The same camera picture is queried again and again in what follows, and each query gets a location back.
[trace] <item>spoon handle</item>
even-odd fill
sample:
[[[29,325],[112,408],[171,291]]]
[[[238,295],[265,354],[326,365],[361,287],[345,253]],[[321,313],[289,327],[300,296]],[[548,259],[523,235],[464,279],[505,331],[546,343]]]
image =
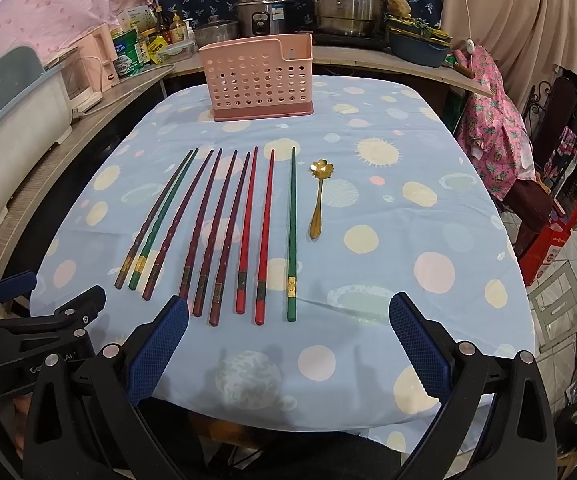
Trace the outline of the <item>spoon handle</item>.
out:
[[[313,211],[313,218],[311,219],[311,226],[309,227],[309,235],[312,240],[319,238],[322,233],[322,183],[317,188],[317,202],[315,203],[315,211]]]

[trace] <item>green can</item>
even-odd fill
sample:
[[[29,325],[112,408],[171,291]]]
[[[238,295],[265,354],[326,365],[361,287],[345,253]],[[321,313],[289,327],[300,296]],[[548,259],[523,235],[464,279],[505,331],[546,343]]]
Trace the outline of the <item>green can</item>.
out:
[[[118,59],[113,61],[118,76],[126,77],[134,75],[143,67],[142,60],[137,53],[137,32],[134,28],[130,31],[115,36],[113,38],[115,52],[118,53]]]

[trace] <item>green chopstick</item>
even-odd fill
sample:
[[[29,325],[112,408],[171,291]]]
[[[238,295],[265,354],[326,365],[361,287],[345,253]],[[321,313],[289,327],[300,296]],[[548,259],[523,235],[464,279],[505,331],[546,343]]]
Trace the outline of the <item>green chopstick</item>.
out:
[[[296,312],[296,274],[297,274],[297,214],[295,185],[295,147],[291,151],[291,208],[288,224],[288,278],[286,286],[287,310],[286,319],[293,322]]]
[[[142,252],[140,253],[139,258],[137,259],[137,262],[135,264],[133,275],[131,276],[130,283],[128,284],[128,288],[130,290],[135,290],[137,288],[137,282],[139,282],[139,279],[142,276],[142,271],[144,270],[144,266],[146,265],[148,254],[151,251],[153,242],[155,242],[155,237],[157,236],[157,232],[160,229],[160,225],[162,225],[162,222],[164,221],[164,217],[166,216],[168,208],[171,206],[172,199],[175,196],[175,193],[177,193],[177,190],[179,189],[180,184],[182,183],[182,179],[184,179],[184,175],[186,175],[186,172],[188,171],[188,168],[190,168],[190,165],[193,163],[193,159],[195,158],[195,155],[198,154],[198,151],[199,151],[198,148],[195,148],[195,151],[192,152],[193,154],[190,156],[188,163],[186,164],[186,166],[184,166],[182,173],[180,173],[180,176],[177,178],[177,181],[169,191],[169,194],[166,197],[166,201],[164,202],[164,204],[162,204],[162,208],[160,209],[160,213],[157,216],[157,220],[155,220],[155,223],[151,228],[151,232],[148,234],[148,238],[146,239],[146,243],[142,248]]]

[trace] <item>gold spoon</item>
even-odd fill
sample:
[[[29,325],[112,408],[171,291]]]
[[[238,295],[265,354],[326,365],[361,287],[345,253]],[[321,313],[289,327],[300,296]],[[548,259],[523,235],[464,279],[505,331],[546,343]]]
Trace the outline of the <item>gold spoon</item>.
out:
[[[333,165],[328,164],[325,158],[321,158],[310,166],[313,176],[320,181],[317,188],[317,202],[315,203],[315,211],[313,211],[313,218],[309,227],[309,235],[312,240],[316,240],[322,233],[322,183],[325,178],[329,178],[333,172]]]

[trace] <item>polka dot tablecloth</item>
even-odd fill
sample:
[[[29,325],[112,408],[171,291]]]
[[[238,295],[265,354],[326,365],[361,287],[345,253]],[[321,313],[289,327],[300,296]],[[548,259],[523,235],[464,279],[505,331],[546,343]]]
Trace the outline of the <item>polka dot tablecloth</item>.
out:
[[[156,396],[233,422],[281,430],[361,430],[409,422],[382,439],[414,446],[437,411],[389,325],[390,298],[405,291],[429,319],[482,352],[533,349],[531,314],[513,249],[468,159],[413,90],[391,82],[314,76],[315,114],[212,120],[206,86],[171,95],[106,160],[53,240],[31,297],[49,314],[95,284],[107,303],[89,327],[96,349],[122,342],[179,290],[209,171],[172,241],[151,301],[114,280],[147,213],[188,150],[200,149],[153,245],[138,290],[200,164],[223,148],[201,232],[190,298],[217,198],[238,150],[219,225],[210,297],[236,181],[260,147],[252,210],[248,304],[234,313],[244,206],[240,207],[219,327],[191,317]],[[286,322],[291,147],[297,148],[297,321]],[[270,150],[275,173],[268,250],[267,313],[252,320]],[[317,195],[309,165],[335,165],[323,191],[323,230],[308,236]]]

